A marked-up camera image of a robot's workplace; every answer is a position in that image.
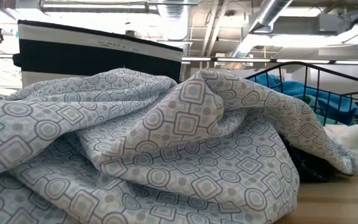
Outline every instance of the teal cloth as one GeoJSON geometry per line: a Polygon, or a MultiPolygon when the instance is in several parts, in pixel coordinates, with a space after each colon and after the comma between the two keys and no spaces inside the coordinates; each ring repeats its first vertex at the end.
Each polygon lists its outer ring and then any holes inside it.
{"type": "MultiPolygon", "coordinates": [[[[316,114],[317,120],[321,123],[321,125],[324,126],[325,113],[323,110],[321,110],[319,103],[316,102],[316,97],[312,95],[305,95],[305,98],[303,98],[303,95],[295,95],[293,97],[307,103],[316,114]]],[[[327,118],[325,124],[342,124],[342,123],[340,122],[335,123],[335,120],[331,118],[327,118]]]]}

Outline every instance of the blue fabric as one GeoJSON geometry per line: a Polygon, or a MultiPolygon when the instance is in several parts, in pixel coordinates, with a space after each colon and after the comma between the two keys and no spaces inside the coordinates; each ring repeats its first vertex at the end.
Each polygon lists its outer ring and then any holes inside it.
{"type": "MultiPolygon", "coordinates": [[[[267,73],[250,78],[250,80],[278,92],[281,92],[282,87],[282,93],[289,96],[303,95],[305,90],[304,83],[296,81],[284,81],[281,83],[279,78],[267,73]]],[[[306,94],[316,97],[320,107],[327,113],[328,118],[334,119],[342,124],[354,124],[353,119],[355,115],[358,115],[358,106],[351,102],[350,98],[342,97],[340,100],[340,95],[331,93],[331,97],[328,102],[328,92],[319,90],[317,95],[317,90],[314,88],[308,88],[308,86],[306,86],[306,94]]]]}

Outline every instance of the ceiling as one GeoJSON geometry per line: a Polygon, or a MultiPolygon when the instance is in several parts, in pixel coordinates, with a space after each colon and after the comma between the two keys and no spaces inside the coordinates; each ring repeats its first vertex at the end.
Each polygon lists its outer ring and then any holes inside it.
{"type": "MultiPolygon", "coordinates": [[[[191,8],[188,28],[189,36],[186,42],[191,43],[189,53],[191,56],[201,56],[213,0],[195,1],[198,4],[191,8]]],[[[116,4],[117,0],[98,0],[98,2],[112,2],[116,4]]],[[[281,16],[316,16],[337,2],[337,0],[294,0],[281,16]]],[[[246,22],[247,16],[257,12],[260,3],[261,1],[259,0],[230,1],[218,32],[217,41],[213,45],[212,55],[232,52],[237,48],[243,38],[242,27],[246,22]]],[[[220,8],[221,6],[218,7],[216,18],[219,16],[220,8]]],[[[355,9],[358,9],[358,0],[347,0],[345,4],[339,4],[330,13],[347,12],[355,9]]],[[[164,24],[160,16],[156,14],[46,12],[45,14],[41,13],[37,15],[35,18],[29,17],[26,14],[26,18],[122,34],[125,33],[125,30],[135,30],[135,36],[138,38],[159,41],[167,40],[164,33],[164,24]]],[[[0,44],[0,54],[15,54],[19,51],[18,39],[15,36],[17,32],[16,19],[12,16],[7,16],[6,13],[0,12],[0,28],[4,30],[4,42],[0,44]]],[[[215,19],[213,27],[216,27],[216,21],[217,19],[215,19]]],[[[358,59],[358,47],[317,49],[265,46],[253,48],[250,54],[253,57],[268,58],[358,59]]],[[[0,67],[0,82],[1,77],[5,77],[7,71],[11,71],[13,75],[8,78],[11,79],[10,84],[17,85],[17,80],[20,79],[19,70],[13,64],[4,63],[3,65],[4,68],[0,67]]]]}

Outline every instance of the geometric pattern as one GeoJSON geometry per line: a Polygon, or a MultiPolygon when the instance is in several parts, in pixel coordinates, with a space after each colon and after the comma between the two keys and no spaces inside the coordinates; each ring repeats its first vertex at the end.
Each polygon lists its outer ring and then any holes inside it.
{"type": "Polygon", "coordinates": [[[308,107],[213,71],[34,83],[0,101],[0,223],[273,223],[299,187],[278,134],[358,174],[308,107]]]}

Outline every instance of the table surface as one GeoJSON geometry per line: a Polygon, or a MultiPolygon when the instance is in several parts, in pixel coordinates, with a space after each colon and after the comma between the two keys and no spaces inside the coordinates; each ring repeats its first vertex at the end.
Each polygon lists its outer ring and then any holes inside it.
{"type": "Polygon", "coordinates": [[[301,184],[298,208],[279,224],[358,224],[358,177],[325,184],[301,184]]]}

